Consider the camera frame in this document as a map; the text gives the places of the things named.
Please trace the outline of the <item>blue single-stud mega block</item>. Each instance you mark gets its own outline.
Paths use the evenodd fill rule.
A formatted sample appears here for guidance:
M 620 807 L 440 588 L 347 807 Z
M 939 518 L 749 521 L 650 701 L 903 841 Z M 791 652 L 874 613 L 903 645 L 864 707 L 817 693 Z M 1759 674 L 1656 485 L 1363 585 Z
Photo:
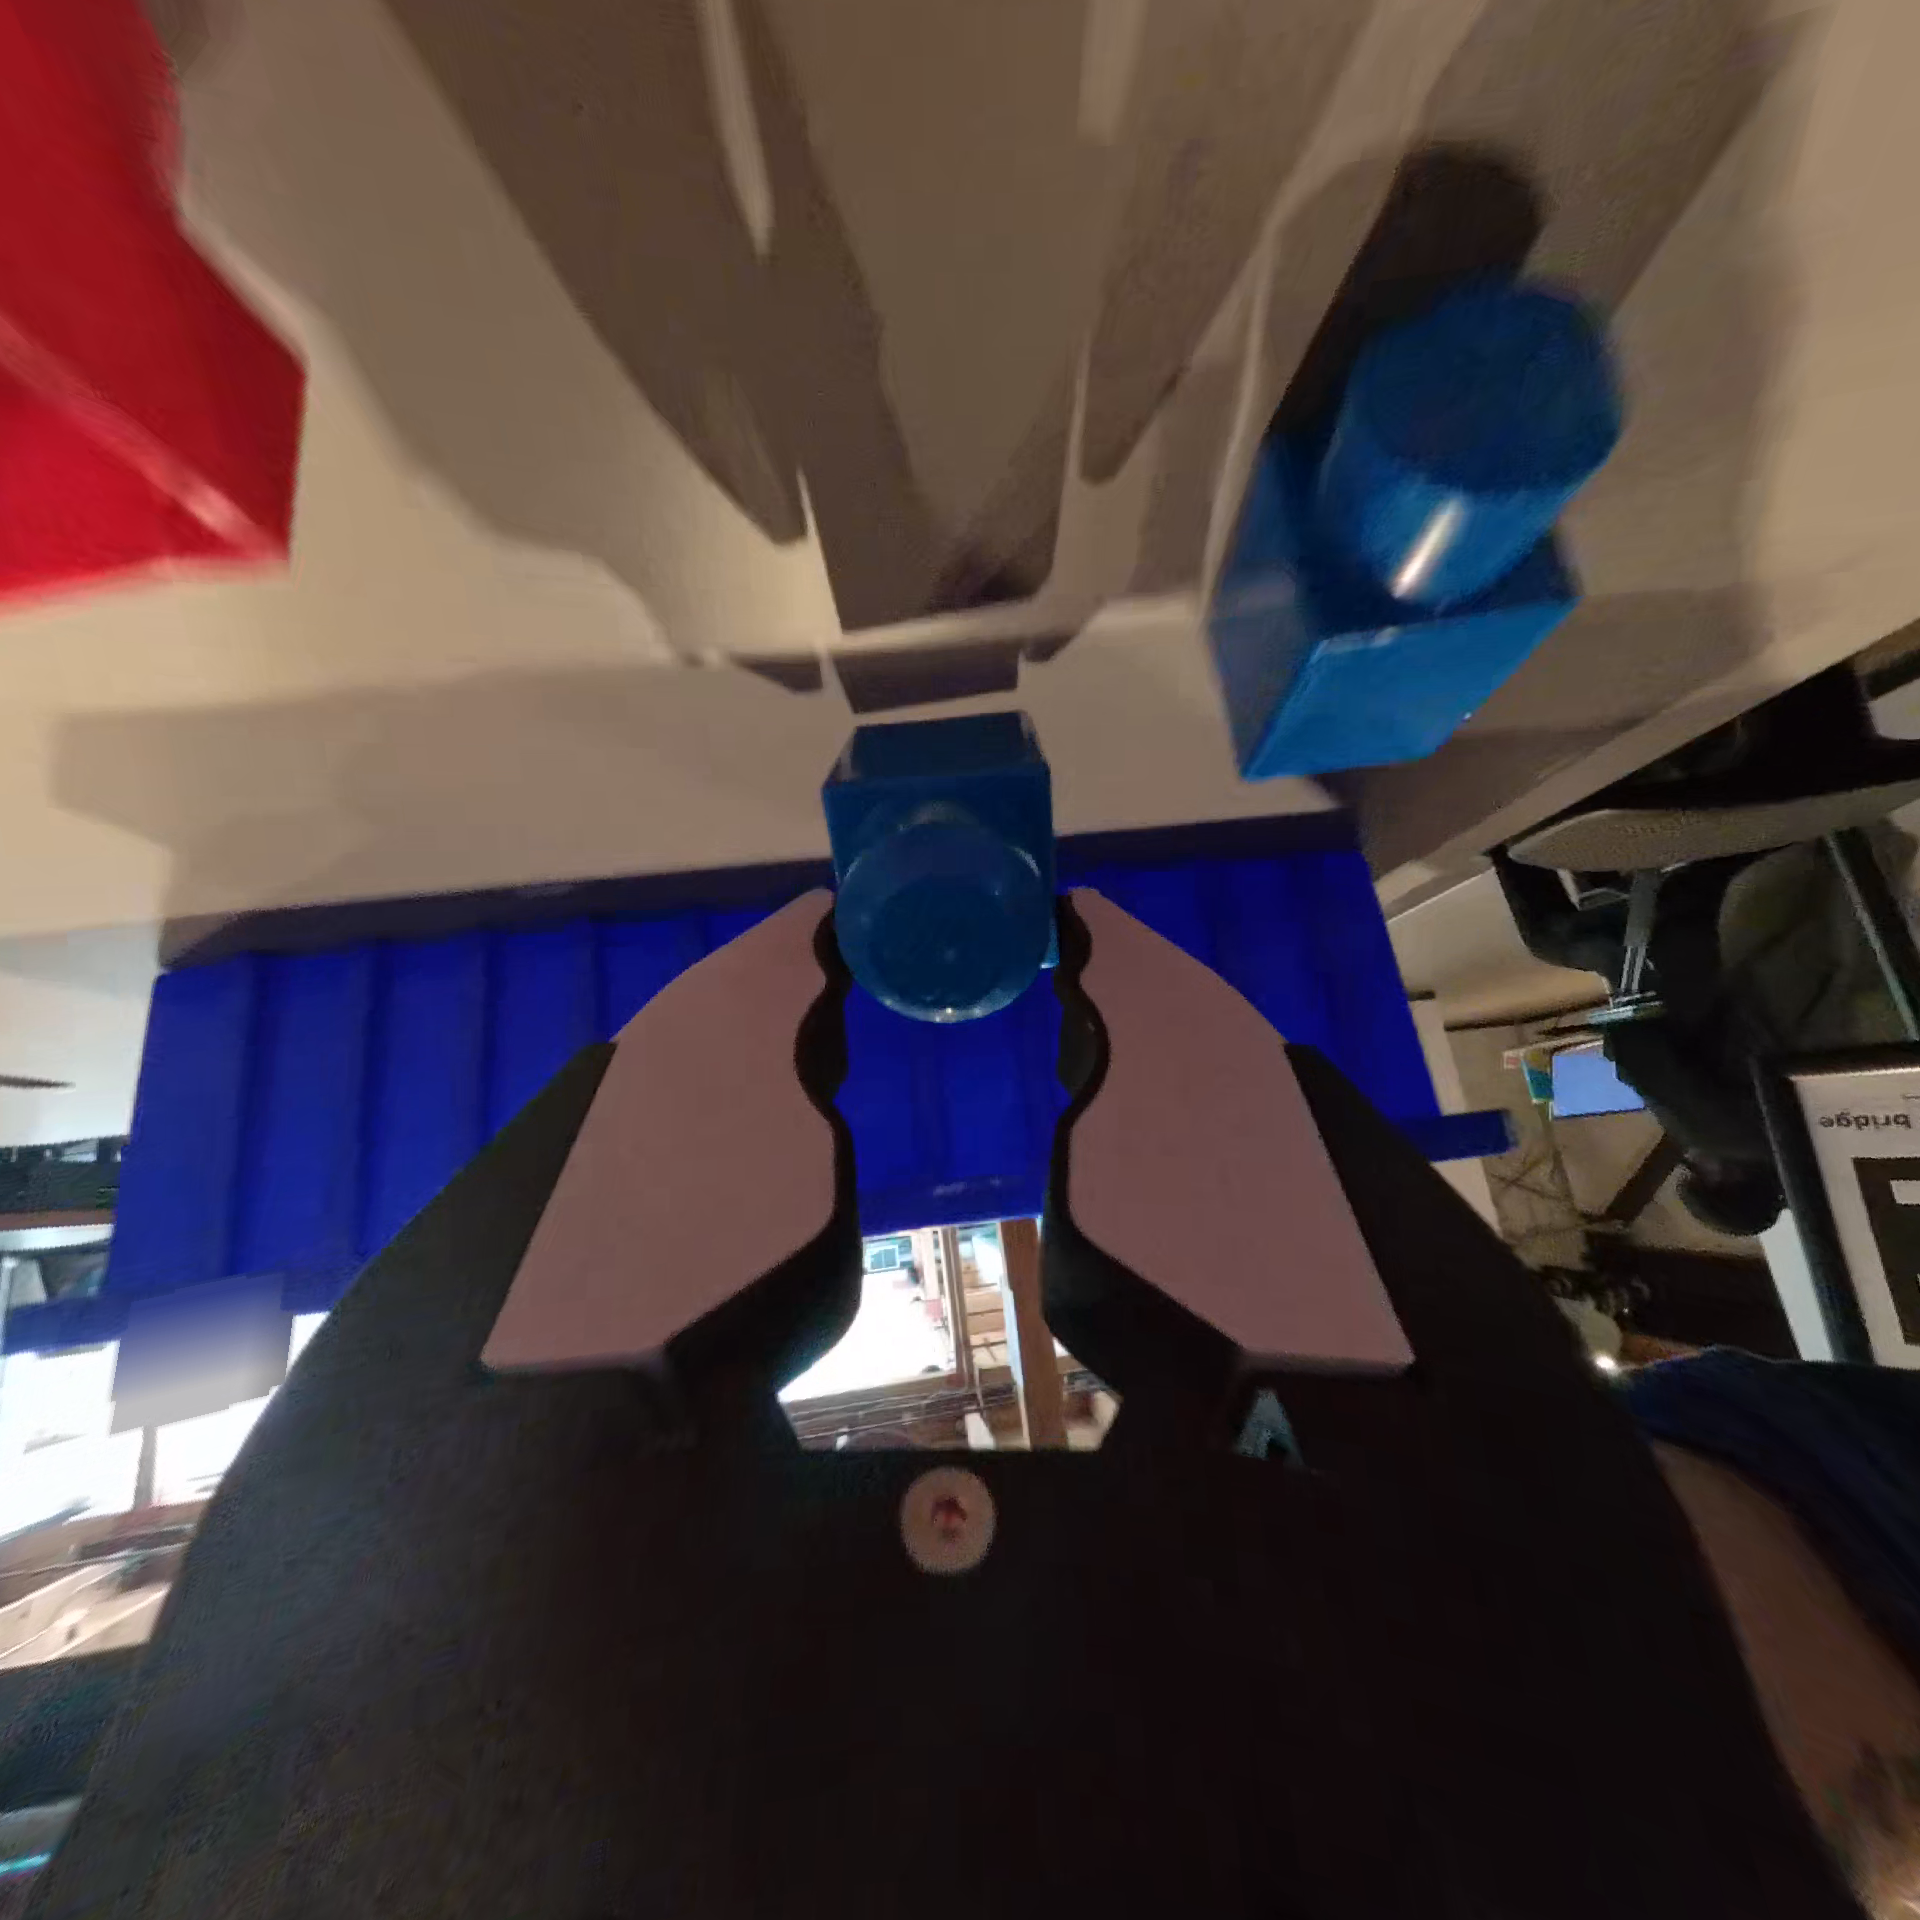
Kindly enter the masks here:
M 1052 781 L 1026 712 L 858 726 L 822 807 L 835 947 L 881 1009 L 983 1020 L 1056 962 Z
M 1480 278 L 1376 330 L 1330 418 L 1270 433 L 1207 641 L 1240 777 L 1431 756 L 1577 609 L 1559 541 L 1620 444 L 1596 311 Z

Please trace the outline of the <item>small computer monitor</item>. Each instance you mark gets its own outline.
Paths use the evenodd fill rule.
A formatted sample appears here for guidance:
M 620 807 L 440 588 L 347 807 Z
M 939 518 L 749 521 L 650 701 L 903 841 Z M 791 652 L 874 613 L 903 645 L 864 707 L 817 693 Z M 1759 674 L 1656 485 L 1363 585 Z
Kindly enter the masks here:
M 1564 1048 L 1548 1063 L 1548 1111 L 1557 1122 L 1634 1115 L 1644 1096 L 1597 1044 Z

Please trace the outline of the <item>person's right forearm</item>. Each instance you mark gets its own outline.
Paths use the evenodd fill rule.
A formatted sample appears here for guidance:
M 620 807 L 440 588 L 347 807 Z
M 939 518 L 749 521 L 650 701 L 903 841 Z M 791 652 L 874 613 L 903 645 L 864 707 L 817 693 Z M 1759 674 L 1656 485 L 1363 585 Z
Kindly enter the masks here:
M 1774 1751 L 1865 1917 L 1917 1915 L 1917 1382 L 1729 1348 L 1616 1397 L 1691 1524 Z

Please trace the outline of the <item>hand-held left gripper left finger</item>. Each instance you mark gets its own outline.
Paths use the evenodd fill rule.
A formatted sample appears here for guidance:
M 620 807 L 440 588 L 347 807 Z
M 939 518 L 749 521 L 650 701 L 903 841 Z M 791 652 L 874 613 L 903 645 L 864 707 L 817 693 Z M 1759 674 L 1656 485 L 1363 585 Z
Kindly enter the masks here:
M 737 1366 L 783 1388 L 846 1338 L 849 984 L 815 888 L 625 1023 L 482 1350 L 491 1373 Z

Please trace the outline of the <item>black office chair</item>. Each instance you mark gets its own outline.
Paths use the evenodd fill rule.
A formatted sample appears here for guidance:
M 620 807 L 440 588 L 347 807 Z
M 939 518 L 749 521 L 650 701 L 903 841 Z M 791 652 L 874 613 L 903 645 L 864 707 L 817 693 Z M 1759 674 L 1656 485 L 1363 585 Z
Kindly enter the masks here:
M 1626 865 L 1492 852 L 1500 897 L 1540 962 L 1588 972 L 1611 1003 L 1602 1055 L 1680 1155 L 1688 1215 L 1756 1239 L 1784 1207 L 1758 1065 L 1912 1038 L 1830 841 L 1884 891 L 1896 961 L 1916 962 L 1916 781 L 1733 809 L 1603 809 L 1577 823 Z

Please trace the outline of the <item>white printed tag card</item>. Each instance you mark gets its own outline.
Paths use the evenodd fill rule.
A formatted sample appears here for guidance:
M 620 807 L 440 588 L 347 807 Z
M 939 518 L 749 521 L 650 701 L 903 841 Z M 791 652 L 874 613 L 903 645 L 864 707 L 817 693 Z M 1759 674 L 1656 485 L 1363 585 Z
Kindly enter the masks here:
M 1784 1207 L 1759 1237 L 1796 1356 L 1917 1370 L 1917 1047 L 1761 1061 Z

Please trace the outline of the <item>red mega block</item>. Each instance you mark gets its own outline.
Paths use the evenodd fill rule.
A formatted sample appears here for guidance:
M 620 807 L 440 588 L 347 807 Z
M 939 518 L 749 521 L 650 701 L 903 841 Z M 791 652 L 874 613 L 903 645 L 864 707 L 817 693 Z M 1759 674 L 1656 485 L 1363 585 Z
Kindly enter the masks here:
M 179 212 L 131 3 L 1 7 L 1 598 L 289 559 L 306 371 Z

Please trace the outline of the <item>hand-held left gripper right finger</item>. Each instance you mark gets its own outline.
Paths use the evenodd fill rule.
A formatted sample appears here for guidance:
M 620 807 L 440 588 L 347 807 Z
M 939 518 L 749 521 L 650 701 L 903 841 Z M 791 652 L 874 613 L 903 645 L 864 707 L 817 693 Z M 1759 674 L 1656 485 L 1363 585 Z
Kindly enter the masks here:
M 1282 1033 L 1093 888 L 1059 906 L 1042 1298 L 1114 1388 L 1413 1364 Z

